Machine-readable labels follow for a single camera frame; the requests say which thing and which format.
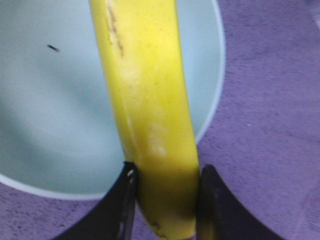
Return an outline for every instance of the bowl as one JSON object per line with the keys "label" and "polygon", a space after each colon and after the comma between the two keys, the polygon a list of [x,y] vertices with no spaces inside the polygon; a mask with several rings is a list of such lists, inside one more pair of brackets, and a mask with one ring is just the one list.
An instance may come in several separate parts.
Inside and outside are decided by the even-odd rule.
{"label": "bowl", "polygon": [[[222,91],[223,26],[215,1],[177,5],[199,142]],[[0,30],[0,181],[47,198],[101,198],[124,156],[88,1],[0,0]]]}

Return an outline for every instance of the banana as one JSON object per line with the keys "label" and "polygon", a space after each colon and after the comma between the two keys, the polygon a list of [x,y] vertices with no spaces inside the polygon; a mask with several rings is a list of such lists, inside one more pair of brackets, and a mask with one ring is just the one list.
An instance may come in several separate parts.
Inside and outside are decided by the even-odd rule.
{"label": "banana", "polygon": [[90,0],[95,36],[137,201],[161,240],[191,239],[199,161],[175,0]]}

